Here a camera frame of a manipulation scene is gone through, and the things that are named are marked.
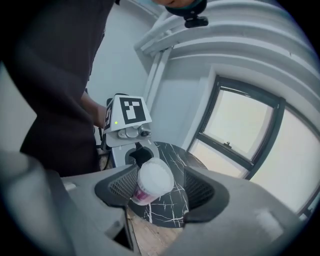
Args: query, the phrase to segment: pink label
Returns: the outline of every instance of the pink label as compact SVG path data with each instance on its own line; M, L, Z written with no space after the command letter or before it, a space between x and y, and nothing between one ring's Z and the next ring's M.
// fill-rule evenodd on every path
M145 193L143 190L141 190L139 185L137 185L136 189L135 189L135 191L133 193L133 196L135 198L137 198L138 200L142 201L142 200L146 199L147 197L149 197L150 195Z

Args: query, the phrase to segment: black and white square marker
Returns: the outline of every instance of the black and white square marker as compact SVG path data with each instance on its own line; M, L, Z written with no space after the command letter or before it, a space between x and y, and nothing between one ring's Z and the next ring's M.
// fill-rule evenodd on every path
M144 107L140 98L120 97L119 100L126 125L146 121Z

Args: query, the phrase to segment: dark clothing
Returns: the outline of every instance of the dark clothing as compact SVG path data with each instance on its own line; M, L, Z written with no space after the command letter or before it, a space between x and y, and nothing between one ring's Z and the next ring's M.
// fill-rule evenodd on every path
M113 0L52 1L24 26L4 58L37 114L21 151L62 177L100 170L93 120L81 96L112 5Z

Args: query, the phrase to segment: window pane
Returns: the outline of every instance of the window pane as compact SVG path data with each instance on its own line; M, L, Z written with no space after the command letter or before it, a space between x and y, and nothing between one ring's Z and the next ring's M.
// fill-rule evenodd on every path
M208 170L236 178L244 178L247 174L247 170L241 165L198 139L194 141L189 152L197 157Z
M296 116L284 111L275 143L251 179L298 213L320 182L320 141Z
M250 97L220 90L204 134L252 160L269 126L273 108Z

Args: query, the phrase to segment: white cup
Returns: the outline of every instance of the white cup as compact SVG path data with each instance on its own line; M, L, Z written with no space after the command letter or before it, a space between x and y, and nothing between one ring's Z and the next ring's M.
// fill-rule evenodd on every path
M131 200L145 206L174 188L174 176L167 164L153 157L138 171L137 186Z

